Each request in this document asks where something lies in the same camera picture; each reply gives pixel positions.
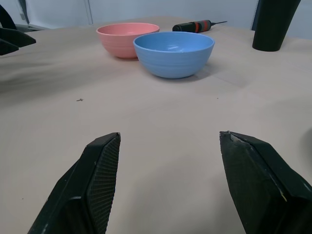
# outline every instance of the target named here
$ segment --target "pink bowl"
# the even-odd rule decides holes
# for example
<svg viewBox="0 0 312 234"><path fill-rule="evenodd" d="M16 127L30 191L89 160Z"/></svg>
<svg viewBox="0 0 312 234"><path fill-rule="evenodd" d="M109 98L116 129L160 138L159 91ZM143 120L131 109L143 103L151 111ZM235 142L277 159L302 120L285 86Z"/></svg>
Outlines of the pink bowl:
<svg viewBox="0 0 312 234"><path fill-rule="evenodd" d="M104 48L112 55L133 59L137 57L133 40L138 36L159 32L159 27L150 23L117 23L97 29Z"/></svg>

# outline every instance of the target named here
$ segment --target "table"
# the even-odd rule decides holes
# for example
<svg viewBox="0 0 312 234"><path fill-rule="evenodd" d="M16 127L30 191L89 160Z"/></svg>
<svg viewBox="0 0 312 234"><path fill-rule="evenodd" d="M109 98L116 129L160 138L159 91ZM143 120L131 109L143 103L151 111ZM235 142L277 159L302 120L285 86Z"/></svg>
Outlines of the table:
<svg viewBox="0 0 312 234"><path fill-rule="evenodd" d="M133 21L170 31L188 20ZM166 80L108 55L96 27L32 32L37 44L0 58L2 233L27 233L84 147L111 132L121 148L108 234L243 234L219 131L271 143L312 183L311 40L260 52L252 31L216 25L205 68Z"/></svg>

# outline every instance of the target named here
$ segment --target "blue bowl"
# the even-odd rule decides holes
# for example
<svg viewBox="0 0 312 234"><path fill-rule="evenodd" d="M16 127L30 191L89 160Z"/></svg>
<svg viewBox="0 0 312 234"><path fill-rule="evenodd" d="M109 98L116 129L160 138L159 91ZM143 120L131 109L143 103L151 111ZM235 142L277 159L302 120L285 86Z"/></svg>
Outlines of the blue bowl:
<svg viewBox="0 0 312 234"><path fill-rule="evenodd" d="M138 60L148 71L159 77L175 79L201 70L215 41L202 34L161 32L140 36L133 44Z"/></svg>

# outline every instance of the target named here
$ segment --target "bowl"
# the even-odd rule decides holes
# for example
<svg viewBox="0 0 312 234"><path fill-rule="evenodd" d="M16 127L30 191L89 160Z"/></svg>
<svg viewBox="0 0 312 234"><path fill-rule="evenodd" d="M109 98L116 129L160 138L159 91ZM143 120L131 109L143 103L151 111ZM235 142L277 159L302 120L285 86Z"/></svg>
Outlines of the bowl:
<svg viewBox="0 0 312 234"><path fill-rule="evenodd" d="M202 34L161 32L134 40L140 63L163 78L184 78L201 70L208 61L215 41Z"/></svg>
<svg viewBox="0 0 312 234"><path fill-rule="evenodd" d="M117 23L97 29L104 48L113 56L123 59L136 58L133 40L138 36L159 32L159 27L150 23Z"/></svg>

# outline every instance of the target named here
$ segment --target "screwdriver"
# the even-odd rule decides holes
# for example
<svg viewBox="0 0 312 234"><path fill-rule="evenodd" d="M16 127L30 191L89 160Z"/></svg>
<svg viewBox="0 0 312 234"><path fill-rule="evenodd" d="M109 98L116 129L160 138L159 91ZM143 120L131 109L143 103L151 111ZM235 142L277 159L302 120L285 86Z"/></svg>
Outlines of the screwdriver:
<svg viewBox="0 0 312 234"><path fill-rule="evenodd" d="M196 22L177 24L172 28L172 31L176 32L190 32L190 33L202 33L211 29L211 26L219 23L226 23L227 21L212 23L210 20L201 20Z"/></svg>

